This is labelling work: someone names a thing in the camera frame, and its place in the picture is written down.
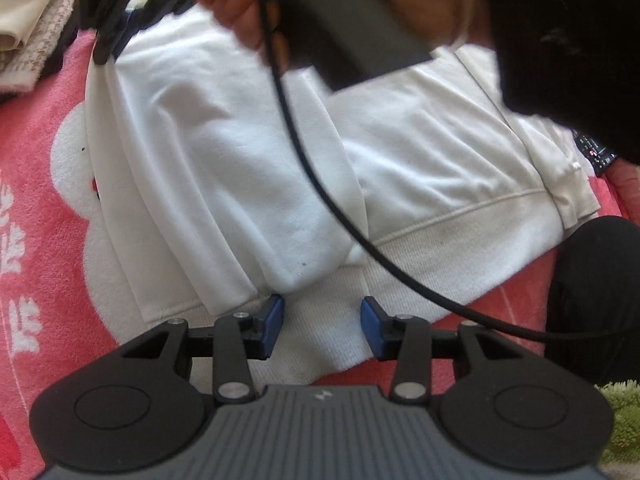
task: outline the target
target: sweatshirt sleeve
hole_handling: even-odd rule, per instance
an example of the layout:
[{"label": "sweatshirt sleeve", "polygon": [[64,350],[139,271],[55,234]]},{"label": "sweatshirt sleeve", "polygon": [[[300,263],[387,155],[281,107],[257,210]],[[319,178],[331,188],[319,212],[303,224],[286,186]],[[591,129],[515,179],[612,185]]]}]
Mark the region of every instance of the sweatshirt sleeve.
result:
[{"label": "sweatshirt sleeve", "polygon": [[504,103],[640,164],[640,0],[488,0]]}]

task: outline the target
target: person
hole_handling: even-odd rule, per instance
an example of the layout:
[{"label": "person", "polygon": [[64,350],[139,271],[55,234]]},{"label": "person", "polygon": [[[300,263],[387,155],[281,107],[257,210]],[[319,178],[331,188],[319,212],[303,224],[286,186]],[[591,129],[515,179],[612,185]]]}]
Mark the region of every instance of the person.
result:
[{"label": "person", "polygon": [[[640,163],[640,63],[632,40],[640,38],[640,0],[470,0],[463,27],[465,1],[388,0],[429,46],[464,37],[494,49],[511,110],[549,117]],[[244,46],[262,49],[256,0],[199,2]],[[286,38],[276,33],[274,46],[285,64]],[[580,227],[559,247],[547,330],[640,326],[639,259],[640,228],[631,222],[599,218]],[[548,344],[545,355],[592,383],[640,380],[640,333]]]}]

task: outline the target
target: ribbed hem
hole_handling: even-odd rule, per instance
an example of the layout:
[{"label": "ribbed hem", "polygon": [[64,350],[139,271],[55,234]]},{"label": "ribbed hem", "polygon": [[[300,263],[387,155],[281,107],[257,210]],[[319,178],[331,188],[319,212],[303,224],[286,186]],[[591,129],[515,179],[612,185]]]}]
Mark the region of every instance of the ribbed hem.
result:
[{"label": "ribbed hem", "polygon": [[[546,190],[495,202],[405,234],[380,249],[408,274],[467,304],[513,276],[562,241],[562,221]],[[255,383],[306,384],[371,357],[359,307],[373,295],[390,314],[435,321],[447,315],[397,282],[377,264],[341,267],[308,289],[286,297],[286,323],[270,360],[251,363]],[[258,301],[243,308],[255,310]],[[210,324],[204,307],[180,314]],[[198,387],[210,368],[195,369]]]}]

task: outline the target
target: human hand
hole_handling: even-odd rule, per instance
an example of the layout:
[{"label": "human hand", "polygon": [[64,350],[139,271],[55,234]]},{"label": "human hand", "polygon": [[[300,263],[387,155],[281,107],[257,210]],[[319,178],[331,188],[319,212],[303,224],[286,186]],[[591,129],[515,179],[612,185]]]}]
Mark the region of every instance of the human hand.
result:
[{"label": "human hand", "polygon": [[[240,43],[260,52],[262,33],[258,19],[257,0],[198,0],[211,10],[223,27],[234,32]],[[472,8],[473,20],[468,28],[468,42],[490,46],[488,12],[484,0],[387,0],[406,24],[431,47],[451,44],[464,32],[465,13]],[[273,2],[270,20],[275,28],[278,9]],[[273,35],[276,55],[282,67],[286,65],[286,40],[279,33]]]}]

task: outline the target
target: white sweatshirt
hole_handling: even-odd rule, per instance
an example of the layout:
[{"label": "white sweatshirt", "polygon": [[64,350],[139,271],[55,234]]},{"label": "white sweatshirt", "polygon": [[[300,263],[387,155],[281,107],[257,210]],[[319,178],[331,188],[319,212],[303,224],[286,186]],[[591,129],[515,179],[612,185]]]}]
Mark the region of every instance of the white sweatshirt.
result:
[{"label": "white sweatshirt", "polygon": [[[399,267],[468,303],[598,203],[568,132],[499,109],[491,54],[461,57],[486,90],[446,51],[337,94],[313,71],[286,88],[336,202]],[[343,232],[300,170],[268,73],[205,12],[165,18],[92,66],[86,113],[106,226],[149,324],[208,324],[285,294],[276,351],[254,375],[303,383],[370,357],[366,295],[392,314],[445,315]]]}]

